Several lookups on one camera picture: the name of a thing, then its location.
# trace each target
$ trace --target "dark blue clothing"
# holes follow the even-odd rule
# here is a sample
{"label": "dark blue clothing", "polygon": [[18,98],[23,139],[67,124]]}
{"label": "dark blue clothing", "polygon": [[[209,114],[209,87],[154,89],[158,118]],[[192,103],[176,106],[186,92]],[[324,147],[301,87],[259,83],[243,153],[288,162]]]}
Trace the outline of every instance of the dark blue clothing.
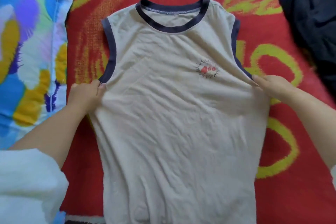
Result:
{"label": "dark blue clothing", "polygon": [[317,72],[336,97],[336,0],[279,0],[294,38],[307,48]]}

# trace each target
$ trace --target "person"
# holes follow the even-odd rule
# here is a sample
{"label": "person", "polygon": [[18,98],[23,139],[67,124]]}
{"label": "person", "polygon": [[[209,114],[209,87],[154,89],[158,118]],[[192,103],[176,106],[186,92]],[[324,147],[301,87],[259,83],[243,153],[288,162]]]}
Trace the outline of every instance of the person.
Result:
{"label": "person", "polygon": [[[286,79],[253,75],[255,87],[288,104],[336,177],[336,111]],[[61,111],[36,126],[8,151],[0,151],[2,223],[50,223],[68,187],[60,171],[82,118],[101,103],[106,86],[94,80],[74,84]]]}

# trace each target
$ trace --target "red mat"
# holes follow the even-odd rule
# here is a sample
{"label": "red mat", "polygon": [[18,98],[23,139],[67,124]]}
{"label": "red mat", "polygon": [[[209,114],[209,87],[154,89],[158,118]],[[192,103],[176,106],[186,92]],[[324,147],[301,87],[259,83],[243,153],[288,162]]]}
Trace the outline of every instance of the red mat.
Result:
{"label": "red mat", "polygon": [[[74,0],[67,31],[68,86],[100,77],[108,47],[100,20],[139,0]],[[151,0],[183,5],[197,0]],[[278,0],[216,0],[241,20],[237,57],[250,73],[276,74],[335,107],[325,87],[295,46]],[[336,223],[331,176],[296,114],[272,101],[255,182],[260,224]],[[63,167],[69,188],[61,209],[103,215],[103,170],[95,134],[80,124]]]}

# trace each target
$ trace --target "starburst graphic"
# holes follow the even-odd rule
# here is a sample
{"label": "starburst graphic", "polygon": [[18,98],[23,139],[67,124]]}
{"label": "starburst graphic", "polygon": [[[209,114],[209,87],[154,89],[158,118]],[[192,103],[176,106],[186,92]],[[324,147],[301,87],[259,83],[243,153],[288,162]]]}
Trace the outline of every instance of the starburst graphic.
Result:
{"label": "starburst graphic", "polygon": [[213,64],[210,60],[201,60],[200,63],[196,63],[197,66],[196,72],[201,75],[203,78],[212,78],[216,77],[218,74],[218,67]]}

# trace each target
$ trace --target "red number 400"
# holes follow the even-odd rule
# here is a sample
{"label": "red number 400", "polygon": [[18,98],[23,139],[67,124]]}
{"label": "red number 400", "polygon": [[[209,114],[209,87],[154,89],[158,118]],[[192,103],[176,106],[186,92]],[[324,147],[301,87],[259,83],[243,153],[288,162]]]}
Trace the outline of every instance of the red number 400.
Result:
{"label": "red number 400", "polygon": [[212,71],[216,71],[216,68],[215,67],[212,67],[212,66],[209,66],[209,67],[207,67],[207,66],[204,66],[202,69],[201,69],[201,73],[207,73],[208,71],[210,71],[210,70],[212,70]]}

